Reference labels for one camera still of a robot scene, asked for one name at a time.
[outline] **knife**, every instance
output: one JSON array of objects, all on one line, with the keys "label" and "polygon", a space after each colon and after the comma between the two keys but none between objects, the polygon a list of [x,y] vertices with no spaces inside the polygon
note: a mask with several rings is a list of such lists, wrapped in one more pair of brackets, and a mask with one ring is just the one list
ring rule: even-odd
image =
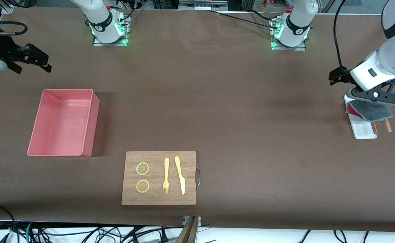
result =
[{"label": "knife", "polygon": [[182,177],[182,174],[181,174],[181,163],[179,161],[178,156],[175,156],[175,165],[176,165],[176,169],[178,170],[179,183],[181,184],[181,194],[184,195],[184,193],[185,193],[185,178]]}]

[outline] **wooden cutting board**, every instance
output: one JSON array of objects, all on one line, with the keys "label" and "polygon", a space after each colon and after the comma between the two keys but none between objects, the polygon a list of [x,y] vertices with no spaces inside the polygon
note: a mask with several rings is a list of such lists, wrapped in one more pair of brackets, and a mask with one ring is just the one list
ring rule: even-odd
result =
[{"label": "wooden cutting board", "polygon": [[[185,193],[181,194],[178,171],[174,157],[181,160],[182,176],[185,178]],[[164,160],[169,164],[169,193],[163,193]],[[136,172],[136,166],[145,162],[150,170],[145,175]],[[196,205],[196,152],[195,151],[128,151],[125,156],[122,205]],[[140,180],[147,180],[150,188],[145,193],[136,189]]]}]

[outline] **lemon slice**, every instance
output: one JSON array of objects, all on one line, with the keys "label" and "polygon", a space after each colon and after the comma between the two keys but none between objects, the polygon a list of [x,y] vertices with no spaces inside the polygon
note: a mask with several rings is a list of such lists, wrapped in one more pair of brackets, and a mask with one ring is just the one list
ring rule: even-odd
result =
[{"label": "lemon slice", "polygon": [[150,188],[150,183],[147,180],[140,180],[136,184],[136,190],[140,193],[145,193]]},{"label": "lemon slice", "polygon": [[149,170],[150,166],[145,162],[139,163],[139,165],[136,166],[136,172],[141,176],[147,174]]}]

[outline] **pink rectangular container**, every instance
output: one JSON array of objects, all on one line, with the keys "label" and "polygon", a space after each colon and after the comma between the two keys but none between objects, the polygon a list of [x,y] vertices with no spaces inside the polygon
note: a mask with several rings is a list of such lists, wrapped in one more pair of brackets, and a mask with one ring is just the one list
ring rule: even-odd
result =
[{"label": "pink rectangular container", "polygon": [[91,157],[99,105],[92,89],[45,89],[28,156]]}]

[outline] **brown tabletop surface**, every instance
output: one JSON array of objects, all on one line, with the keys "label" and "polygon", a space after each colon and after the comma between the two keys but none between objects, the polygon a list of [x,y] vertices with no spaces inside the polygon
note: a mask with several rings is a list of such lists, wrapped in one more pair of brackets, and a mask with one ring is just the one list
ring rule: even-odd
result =
[{"label": "brown tabletop surface", "polygon": [[[272,51],[264,27],[211,12],[144,11],[129,46],[108,48],[91,45],[79,9],[15,9],[4,20],[29,27],[15,42],[46,52],[52,72],[0,74],[0,205],[18,220],[395,231],[395,117],[392,133],[380,123],[377,139],[353,138],[353,86],[327,81],[333,18],[316,16],[307,51],[289,52]],[[379,16],[340,16],[348,68],[385,40]],[[52,88],[100,98],[93,157],[26,155]],[[197,151],[197,205],[121,206],[126,151]]]}]

